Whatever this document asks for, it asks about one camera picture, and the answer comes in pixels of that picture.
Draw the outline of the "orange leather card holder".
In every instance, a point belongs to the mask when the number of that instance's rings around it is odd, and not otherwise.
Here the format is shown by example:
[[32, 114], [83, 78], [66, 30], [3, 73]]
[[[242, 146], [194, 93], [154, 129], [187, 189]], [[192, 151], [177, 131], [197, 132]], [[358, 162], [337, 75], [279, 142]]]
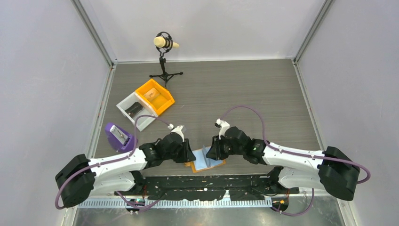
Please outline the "orange leather card holder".
[[210, 146], [203, 146], [201, 149], [194, 150], [193, 154], [196, 160], [186, 162], [184, 165], [186, 167], [191, 167], [193, 173], [198, 173], [226, 164], [226, 160], [213, 160], [206, 157], [209, 150]]

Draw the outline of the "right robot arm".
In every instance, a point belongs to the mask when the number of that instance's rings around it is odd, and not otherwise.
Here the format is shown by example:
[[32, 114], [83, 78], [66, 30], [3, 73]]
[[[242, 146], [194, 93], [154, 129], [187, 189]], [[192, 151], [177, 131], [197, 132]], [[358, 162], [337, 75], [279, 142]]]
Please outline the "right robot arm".
[[360, 167], [353, 165], [341, 150], [329, 146], [325, 151], [308, 151], [254, 139], [237, 127], [212, 138], [206, 157], [224, 160], [241, 155], [252, 164], [271, 165], [269, 188], [274, 193], [294, 187], [323, 189], [335, 198], [352, 201]]

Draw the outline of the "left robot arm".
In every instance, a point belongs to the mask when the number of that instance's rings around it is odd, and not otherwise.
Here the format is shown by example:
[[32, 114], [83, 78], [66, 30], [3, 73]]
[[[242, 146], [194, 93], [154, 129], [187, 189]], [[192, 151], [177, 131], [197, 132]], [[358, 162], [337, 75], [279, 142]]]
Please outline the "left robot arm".
[[88, 197], [116, 191], [138, 195], [144, 190], [140, 172], [166, 160], [176, 163], [196, 160], [189, 140], [171, 132], [127, 153], [92, 159], [76, 155], [55, 176], [58, 187], [55, 206], [59, 210], [74, 207]]

